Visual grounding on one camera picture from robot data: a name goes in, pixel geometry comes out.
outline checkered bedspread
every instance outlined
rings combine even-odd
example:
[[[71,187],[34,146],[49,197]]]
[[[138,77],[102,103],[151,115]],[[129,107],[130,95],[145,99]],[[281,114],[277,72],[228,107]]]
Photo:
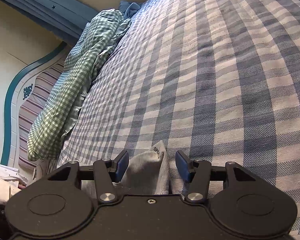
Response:
[[[93,82],[58,166],[159,140],[173,192],[186,189],[178,149],[236,161],[296,201],[300,235],[300,0],[148,0]]]

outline blue curtain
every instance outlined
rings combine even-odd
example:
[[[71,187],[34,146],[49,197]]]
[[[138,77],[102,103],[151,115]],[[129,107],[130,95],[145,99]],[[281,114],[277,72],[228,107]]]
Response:
[[[98,11],[77,0],[2,1],[73,45],[87,22],[98,14]]]

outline plaid blanket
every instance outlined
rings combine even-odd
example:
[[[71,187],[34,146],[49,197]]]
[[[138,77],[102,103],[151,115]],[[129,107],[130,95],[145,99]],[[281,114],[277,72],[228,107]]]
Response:
[[[296,201],[300,235],[300,0],[148,0],[132,21],[58,166],[163,140],[174,193],[186,190],[178,149],[236,161]]]
[[[87,23],[64,64],[64,71],[49,95],[43,111],[31,126],[28,159],[56,159],[64,137],[77,121],[91,82],[129,29],[120,11],[100,12]]]

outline blue fabric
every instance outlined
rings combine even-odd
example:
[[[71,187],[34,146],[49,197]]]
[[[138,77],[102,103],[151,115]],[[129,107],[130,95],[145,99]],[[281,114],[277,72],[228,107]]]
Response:
[[[76,43],[87,22],[98,14],[77,0],[3,0],[65,41]]]
[[[130,3],[127,1],[121,1],[119,5],[119,11],[123,13],[124,19],[132,18],[138,10],[140,10],[142,3]]]

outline striped upholstery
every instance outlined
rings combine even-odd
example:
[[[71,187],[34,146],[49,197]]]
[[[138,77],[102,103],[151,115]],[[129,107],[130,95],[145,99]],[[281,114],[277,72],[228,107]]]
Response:
[[[19,110],[19,166],[33,170],[36,163],[28,160],[27,138],[31,125],[43,110],[50,91],[63,72],[63,60],[59,60],[50,68],[41,72],[35,79],[34,89]]]

